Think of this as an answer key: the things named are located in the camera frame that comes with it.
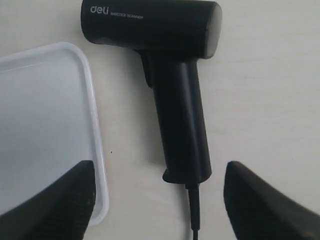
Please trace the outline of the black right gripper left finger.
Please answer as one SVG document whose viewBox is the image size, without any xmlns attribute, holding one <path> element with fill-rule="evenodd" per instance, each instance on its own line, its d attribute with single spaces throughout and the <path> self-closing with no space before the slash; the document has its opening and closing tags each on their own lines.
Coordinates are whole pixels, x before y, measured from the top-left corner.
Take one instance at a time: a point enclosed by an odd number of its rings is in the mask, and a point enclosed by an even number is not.
<svg viewBox="0 0 320 240">
<path fill-rule="evenodd" d="M 0 216 L 2 240 L 82 240 L 96 203 L 94 163 L 83 160 Z"/>
</svg>

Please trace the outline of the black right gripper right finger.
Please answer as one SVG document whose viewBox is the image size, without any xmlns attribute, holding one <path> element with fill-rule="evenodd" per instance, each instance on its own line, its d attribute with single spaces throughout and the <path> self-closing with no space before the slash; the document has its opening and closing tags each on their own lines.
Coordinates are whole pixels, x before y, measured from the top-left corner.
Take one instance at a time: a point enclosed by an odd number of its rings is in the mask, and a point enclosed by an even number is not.
<svg viewBox="0 0 320 240">
<path fill-rule="evenodd" d="M 238 240 L 318 240 L 320 216 L 239 161 L 226 166 L 224 205 Z"/>
</svg>

